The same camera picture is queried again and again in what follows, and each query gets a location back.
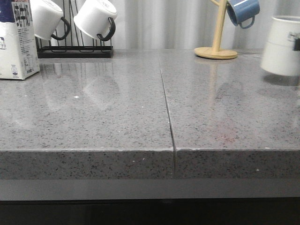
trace wooden mug tree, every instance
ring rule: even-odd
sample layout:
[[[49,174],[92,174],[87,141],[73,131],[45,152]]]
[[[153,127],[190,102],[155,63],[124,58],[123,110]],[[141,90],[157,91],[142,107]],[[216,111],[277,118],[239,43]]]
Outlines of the wooden mug tree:
[[[195,49],[195,54],[204,58],[228,60],[234,59],[238,56],[238,53],[233,50],[221,49],[221,39],[224,27],[224,19],[226,14],[227,0],[210,0],[219,7],[217,15],[217,24],[215,35],[212,43],[212,47],[200,47]]]

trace black mug handle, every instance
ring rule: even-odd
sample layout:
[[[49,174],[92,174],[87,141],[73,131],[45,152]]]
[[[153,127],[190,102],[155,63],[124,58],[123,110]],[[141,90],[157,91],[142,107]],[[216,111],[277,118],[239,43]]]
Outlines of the black mug handle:
[[[64,22],[64,24],[67,26],[67,31],[66,31],[65,35],[62,36],[62,37],[58,37],[58,36],[56,36],[56,35],[54,35],[54,34],[51,35],[52,38],[54,38],[55,40],[58,40],[58,41],[61,41],[61,40],[65,39],[66,36],[67,36],[67,35],[69,34],[69,32],[70,32],[70,24],[69,24],[69,22],[65,19],[65,17],[61,17],[61,20],[62,20],[62,21]]]
[[[295,39],[294,51],[300,51],[300,37]]]
[[[101,40],[101,41],[108,41],[112,38],[112,36],[114,35],[115,31],[116,31],[116,24],[114,23],[114,20],[109,17],[108,21],[111,25],[109,33],[106,35],[106,37],[103,37],[101,34],[97,34],[97,37]]]

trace wooden base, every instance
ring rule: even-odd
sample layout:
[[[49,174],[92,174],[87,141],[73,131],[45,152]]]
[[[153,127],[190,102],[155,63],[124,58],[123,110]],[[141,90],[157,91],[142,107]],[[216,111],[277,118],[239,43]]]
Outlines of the wooden base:
[[[220,49],[213,52],[211,47],[195,48],[195,54],[208,59],[229,60],[238,57],[238,53],[233,50]]]

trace wooden pole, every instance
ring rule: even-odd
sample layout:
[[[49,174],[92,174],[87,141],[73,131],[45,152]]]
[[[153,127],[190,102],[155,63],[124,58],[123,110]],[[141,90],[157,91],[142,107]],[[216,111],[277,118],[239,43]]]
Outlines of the wooden pole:
[[[212,53],[217,53],[220,51],[221,40],[222,40],[222,33],[224,27],[224,20],[226,14],[226,5],[227,0],[220,0],[219,2],[219,11],[217,14],[217,24],[215,29],[215,35],[212,42]]]

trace black wire mug rack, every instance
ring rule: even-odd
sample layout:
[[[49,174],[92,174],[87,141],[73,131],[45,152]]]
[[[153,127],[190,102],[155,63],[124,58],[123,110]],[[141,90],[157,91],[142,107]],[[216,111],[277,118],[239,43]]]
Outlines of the black wire mug rack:
[[[113,56],[112,39],[102,41],[83,34],[74,23],[78,13],[76,0],[62,0],[64,17],[69,20],[70,32],[64,40],[41,40],[36,37],[37,56],[39,58],[111,58]],[[66,33],[66,26],[60,32]]]

